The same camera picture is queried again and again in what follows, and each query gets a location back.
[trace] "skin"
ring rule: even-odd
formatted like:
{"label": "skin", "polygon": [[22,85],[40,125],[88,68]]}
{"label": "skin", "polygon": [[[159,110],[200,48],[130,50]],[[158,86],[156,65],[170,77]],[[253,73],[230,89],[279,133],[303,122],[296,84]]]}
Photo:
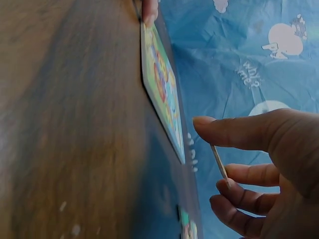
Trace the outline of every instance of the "skin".
{"label": "skin", "polygon": [[158,0],[142,0],[142,20],[147,27],[151,27],[159,15]]}
{"label": "skin", "polygon": [[[231,188],[220,180],[220,195],[210,198],[221,222],[247,239],[319,238],[319,115],[280,109],[237,119],[196,117],[193,123],[212,145],[262,150],[273,162],[226,166]],[[279,186],[280,193],[256,193],[239,183]]]}

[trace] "blue tablecloth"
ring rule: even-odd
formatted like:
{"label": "blue tablecloth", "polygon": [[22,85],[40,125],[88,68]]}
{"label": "blue tablecloth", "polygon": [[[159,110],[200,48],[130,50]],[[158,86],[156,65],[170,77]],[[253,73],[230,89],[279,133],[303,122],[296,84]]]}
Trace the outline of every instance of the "blue tablecloth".
{"label": "blue tablecloth", "polygon": [[[221,175],[191,118],[240,117],[278,108],[318,112],[319,0],[161,0],[160,4],[195,142],[204,236],[239,238],[210,209],[208,199],[218,193],[215,183]],[[219,152],[224,163],[270,161],[264,152],[231,148]]]}

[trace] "card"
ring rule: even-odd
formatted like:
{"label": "card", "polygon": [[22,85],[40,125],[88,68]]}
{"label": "card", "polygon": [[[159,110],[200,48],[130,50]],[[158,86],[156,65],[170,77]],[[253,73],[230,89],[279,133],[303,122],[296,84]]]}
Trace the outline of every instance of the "card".
{"label": "card", "polygon": [[193,220],[190,220],[188,213],[181,207],[179,209],[179,220],[182,225],[181,236],[183,239],[198,239],[197,226]]}
{"label": "card", "polygon": [[185,164],[176,78],[155,26],[141,23],[142,75],[146,91],[176,151]]}

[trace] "fingernail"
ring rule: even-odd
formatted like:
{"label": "fingernail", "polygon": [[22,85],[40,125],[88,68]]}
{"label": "fingernail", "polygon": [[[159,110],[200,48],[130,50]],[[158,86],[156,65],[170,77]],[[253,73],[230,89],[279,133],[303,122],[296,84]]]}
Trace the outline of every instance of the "fingernail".
{"label": "fingernail", "polygon": [[153,14],[153,15],[146,18],[145,24],[147,27],[150,27],[153,25],[154,21],[155,21],[155,15]]}
{"label": "fingernail", "polygon": [[216,183],[216,188],[219,192],[226,192],[231,189],[232,181],[228,178],[228,183],[225,179],[221,179]]}
{"label": "fingernail", "polygon": [[209,203],[210,203],[210,204],[212,204],[213,197],[214,197],[214,196],[211,196],[211,197],[209,198]]}
{"label": "fingernail", "polygon": [[193,118],[193,124],[196,125],[207,125],[215,121],[216,119],[208,116],[197,116]]}

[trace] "wooden stick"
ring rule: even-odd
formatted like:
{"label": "wooden stick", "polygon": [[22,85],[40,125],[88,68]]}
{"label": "wooden stick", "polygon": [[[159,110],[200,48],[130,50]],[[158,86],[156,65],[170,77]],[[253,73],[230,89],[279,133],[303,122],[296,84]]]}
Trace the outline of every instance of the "wooden stick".
{"label": "wooden stick", "polygon": [[213,150],[213,153],[214,153],[214,156],[215,156],[219,171],[220,171],[221,175],[223,176],[223,178],[226,180],[228,189],[230,189],[230,183],[229,183],[229,180],[228,180],[227,172],[225,170],[225,167],[224,167],[223,163],[220,160],[220,157],[219,157],[219,154],[217,152],[217,149],[216,149],[216,147],[214,145],[211,145],[210,147],[211,147],[211,150]]}

